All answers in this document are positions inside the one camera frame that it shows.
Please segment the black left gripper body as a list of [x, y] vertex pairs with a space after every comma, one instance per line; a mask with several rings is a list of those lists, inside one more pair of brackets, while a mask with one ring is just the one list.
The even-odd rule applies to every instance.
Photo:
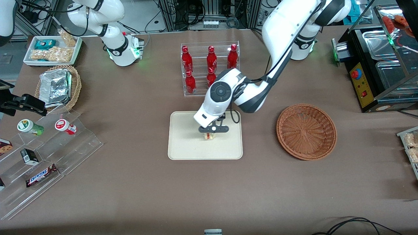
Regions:
[[225, 119], [225, 113], [222, 114], [217, 120], [214, 120], [206, 127], [199, 126], [199, 132], [201, 133], [226, 133], [229, 131], [229, 127], [223, 125]]

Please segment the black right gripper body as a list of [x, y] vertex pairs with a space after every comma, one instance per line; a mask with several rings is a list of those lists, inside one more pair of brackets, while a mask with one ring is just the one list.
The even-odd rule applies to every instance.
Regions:
[[8, 116], [15, 116], [16, 110], [11, 108], [4, 108], [3, 105], [8, 102], [12, 101], [15, 95], [13, 95], [10, 89], [14, 88], [15, 85], [3, 81], [0, 81], [0, 111], [1, 113], [8, 115]]

